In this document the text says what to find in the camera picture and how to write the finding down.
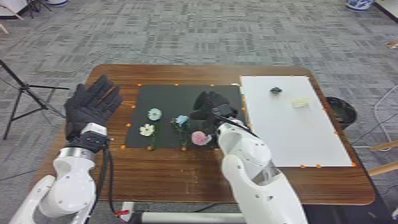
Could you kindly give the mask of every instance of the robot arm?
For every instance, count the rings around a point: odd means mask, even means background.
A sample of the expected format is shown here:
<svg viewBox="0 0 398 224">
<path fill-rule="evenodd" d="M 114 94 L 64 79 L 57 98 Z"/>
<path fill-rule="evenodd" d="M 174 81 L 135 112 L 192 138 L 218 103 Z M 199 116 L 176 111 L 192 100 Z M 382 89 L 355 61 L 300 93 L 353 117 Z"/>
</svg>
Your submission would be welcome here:
<svg viewBox="0 0 398 224">
<path fill-rule="evenodd" d="M 222 174 L 231 184 L 234 200 L 249 224 L 307 223 L 298 197 L 282 172 L 272 163 L 272 153 L 236 117 L 227 99 L 202 93 L 192 119 L 217 127 L 224 153 Z"/>
<path fill-rule="evenodd" d="M 66 147 L 53 160 L 57 179 L 46 176 L 37 182 L 11 224 L 34 224 L 34 211 L 57 218 L 76 213 L 73 224 L 87 222 L 96 203 L 96 184 L 89 175 L 94 154 L 106 147 L 106 121 L 121 105 L 119 87 L 103 75 L 85 90 L 80 84 L 66 102 Z"/>
</svg>

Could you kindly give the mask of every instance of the carpet floor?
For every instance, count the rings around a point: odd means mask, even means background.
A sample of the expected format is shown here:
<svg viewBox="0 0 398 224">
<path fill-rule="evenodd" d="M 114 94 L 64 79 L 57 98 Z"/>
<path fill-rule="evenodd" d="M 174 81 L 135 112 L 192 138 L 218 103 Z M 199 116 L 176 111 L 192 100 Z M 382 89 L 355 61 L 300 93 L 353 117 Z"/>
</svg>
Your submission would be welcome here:
<svg viewBox="0 0 398 224">
<path fill-rule="evenodd" d="M 398 84 L 398 26 L 377 8 L 353 12 L 343 0 L 83 0 L 67 6 L 2 21 L 0 57 L 32 84 L 66 86 L 87 79 L 92 67 L 119 64 L 300 65 L 314 73 L 327 96 L 355 107 L 359 118 L 345 133 L 350 142 L 377 125 L 373 106 Z M 12 82 L 3 71 L 0 78 Z M 16 89 L 0 82 L 0 124 L 12 110 Z M 57 91 L 62 108 L 67 91 Z M 378 106 L 380 120 L 398 113 L 398 93 Z M 19 112 L 34 107 L 23 98 Z M 385 123 L 398 140 L 398 118 Z M 9 140 L 0 140 L 0 179 L 37 169 L 62 119 L 35 113 L 14 123 Z M 380 128 L 355 142 L 387 142 Z M 366 168 L 398 159 L 398 150 L 357 149 Z M 28 193 L 34 172 L 0 180 L 0 223 L 7 223 Z M 398 172 L 373 178 L 391 211 L 398 205 Z M 197 204 L 140 204 L 151 211 L 194 211 Z M 236 211 L 222 205 L 210 211 Z M 67 223 L 37 215 L 37 223 Z M 92 223 L 117 223 L 99 204 Z"/>
</svg>

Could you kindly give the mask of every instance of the small object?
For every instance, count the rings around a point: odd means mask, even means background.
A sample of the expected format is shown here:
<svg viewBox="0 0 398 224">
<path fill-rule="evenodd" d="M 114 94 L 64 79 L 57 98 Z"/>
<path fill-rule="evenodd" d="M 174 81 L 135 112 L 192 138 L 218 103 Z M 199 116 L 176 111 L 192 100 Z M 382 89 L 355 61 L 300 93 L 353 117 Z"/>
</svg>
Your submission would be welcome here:
<svg viewBox="0 0 398 224">
<path fill-rule="evenodd" d="M 282 92 L 282 89 L 281 89 L 279 87 L 273 87 L 273 88 L 270 89 L 270 93 L 272 93 L 273 95 L 279 95 L 281 92 Z"/>
<path fill-rule="evenodd" d="M 188 118 L 190 118 L 190 117 L 185 116 L 185 115 L 179 115 L 179 116 L 178 116 L 178 118 L 176 118 L 176 124 L 178 124 L 179 127 L 183 126 L 183 123 L 186 122 Z"/>
<path fill-rule="evenodd" d="M 373 3 L 375 0 L 346 0 L 346 8 L 353 11 L 364 11 Z"/>
<path fill-rule="evenodd" d="M 147 111 L 147 118 L 151 121 L 158 121 L 160 120 L 160 117 L 162 117 L 162 111 L 158 108 L 153 108 L 149 111 Z"/>
<path fill-rule="evenodd" d="M 309 98 L 295 98 L 291 100 L 291 106 L 295 108 L 305 107 L 309 105 Z"/>
<path fill-rule="evenodd" d="M 115 216 L 128 215 L 128 214 L 130 214 L 130 211 L 128 210 L 119 210 L 114 213 Z"/>
<path fill-rule="evenodd" d="M 206 145 L 211 141 L 211 135 L 206 135 L 201 131 L 192 133 L 192 143 L 199 146 Z"/>
<path fill-rule="evenodd" d="M 389 48 L 389 49 L 398 48 L 398 41 L 391 41 L 391 42 L 387 42 L 387 48 Z"/>
<path fill-rule="evenodd" d="M 146 124 L 142 127 L 140 127 L 140 135 L 149 137 L 153 135 L 153 132 L 154 132 L 154 126 Z"/>
</svg>

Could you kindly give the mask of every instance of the black object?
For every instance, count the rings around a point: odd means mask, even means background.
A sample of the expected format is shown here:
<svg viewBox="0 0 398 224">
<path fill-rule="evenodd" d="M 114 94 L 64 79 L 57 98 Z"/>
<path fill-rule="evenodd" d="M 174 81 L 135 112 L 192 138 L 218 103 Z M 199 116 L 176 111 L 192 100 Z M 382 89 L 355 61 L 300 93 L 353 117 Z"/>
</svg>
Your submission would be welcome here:
<svg viewBox="0 0 398 224">
<path fill-rule="evenodd" d="M 71 139 L 66 147 L 78 147 L 98 153 L 105 148 L 106 141 L 108 138 L 105 135 L 87 131 L 76 138 Z"/>
<path fill-rule="evenodd" d="M 85 90 L 85 85 L 78 84 L 73 97 L 66 101 L 66 139 L 71 141 L 80 136 L 80 132 L 89 123 L 106 127 L 106 121 L 114 114 L 122 97 L 119 95 L 119 86 L 108 81 L 106 75 L 101 75 L 92 86 Z"/>
<path fill-rule="evenodd" d="M 282 89 L 279 88 L 279 87 L 273 87 L 272 89 L 270 89 L 270 93 L 272 94 L 279 94 L 282 92 Z"/>
<path fill-rule="evenodd" d="M 345 130 L 357 120 L 357 111 L 352 105 L 336 97 L 327 97 L 327 103 L 330 105 L 334 116 Z"/>
<path fill-rule="evenodd" d="M 51 12 L 51 9 L 46 5 L 46 3 L 43 3 L 43 0 L 27 0 L 27 7 L 28 7 L 28 11 L 30 11 L 30 17 L 34 19 L 34 12 L 39 13 L 41 12 L 41 6 L 44 6 L 46 10 Z"/>
<path fill-rule="evenodd" d="M 213 119 L 213 115 L 222 117 L 236 117 L 238 111 L 229 105 L 227 98 L 213 91 L 202 92 L 194 103 L 194 112 L 190 118 L 194 120 Z"/>
<path fill-rule="evenodd" d="M 7 136 L 9 136 L 9 129 L 11 129 L 11 124 L 12 124 L 12 121 L 16 121 L 19 118 L 23 118 L 25 116 L 28 116 L 32 113 L 35 113 L 37 111 L 41 110 L 51 110 L 53 113 L 60 116 L 60 117 L 66 117 L 64 114 L 60 113 L 60 111 L 53 108 L 51 104 L 50 104 L 50 99 L 51 99 L 51 96 L 53 96 L 53 92 L 57 89 L 62 89 L 62 90 L 69 90 L 69 88 L 64 88 L 64 87 L 55 87 L 55 86 L 41 86 L 41 85 L 28 85 L 21 79 L 18 78 L 16 76 L 16 73 L 12 72 L 9 66 L 5 65 L 3 61 L 0 60 L 0 66 L 3 67 L 3 70 L 7 71 L 18 85 L 19 85 L 19 92 L 18 92 L 18 96 L 16 96 L 16 103 L 14 103 L 14 108 L 12 108 L 12 112 L 11 112 L 11 118 L 9 118 L 9 123 L 7 123 L 7 128 L 5 128 L 5 132 L 3 132 L 3 140 L 7 139 Z M 50 95 L 48 95 L 48 98 L 46 100 L 35 95 L 34 91 L 32 91 L 32 88 L 41 88 L 41 89 L 51 89 L 51 92 L 50 92 Z M 27 112 L 25 114 L 21 114 L 19 116 L 14 116 L 16 115 L 16 109 L 18 109 L 18 105 L 19 105 L 19 99 L 21 99 L 21 94 L 27 94 L 35 103 L 39 104 L 39 108 L 34 109 L 30 112 Z"/>
<path fill-rule="evenodd" d="M 131 218 L 128 220 L 130 224 L 142 224 L 142 215 L 144 215 L 144 211 L 137 210 L 131 214 Z"/>
<path fill-rule="evenodd" d="M 135 111 L 131 116 L 131 128 L 128 130 L 126 137 L 126 147 L 128 148 L 146 148 L 149 145 L 149 138 L 140 135 L 140 127 L 144 124 L 154 124 L 147 119 L 147 111 L 153 108 L 162 110 L 162 118 L 156 128 L 156 147 L 158 148 L 179 148 L 179 135 L 174 132 L 170 120 L 179 115 L 188 115 L 192 113 L 192 106 L 197 96 L 202 92 L 217 92 L 226 96 L 229 104 L 236 110 L 236 119 L 242 121 L 242 94 L 238 86 L 142 86 L 138 89 L 138 99 L 135 104 Z M 208 127 L 206 121 L 190 120 L 190 130 L 202 130 L 206 134 L 211 130 L 204 130 Z"/>
</svg>

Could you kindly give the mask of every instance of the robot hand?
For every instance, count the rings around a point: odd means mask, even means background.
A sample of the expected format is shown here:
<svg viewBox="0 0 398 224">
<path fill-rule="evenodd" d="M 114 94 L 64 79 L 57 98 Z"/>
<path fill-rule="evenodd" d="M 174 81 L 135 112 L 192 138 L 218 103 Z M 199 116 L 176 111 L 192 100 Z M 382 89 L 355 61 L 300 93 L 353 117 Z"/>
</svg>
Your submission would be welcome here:
<svg viewBox="0 0 398 224">
<path fill-rule="evenodd" d="M 89 123 L 106 126 L 110 115 L 122 102 L 119 86 L 103 75 L 89 89 L 78 84 L 73 97 L 66 101 L 66 139 L 71 141 Z"/>
</svg>

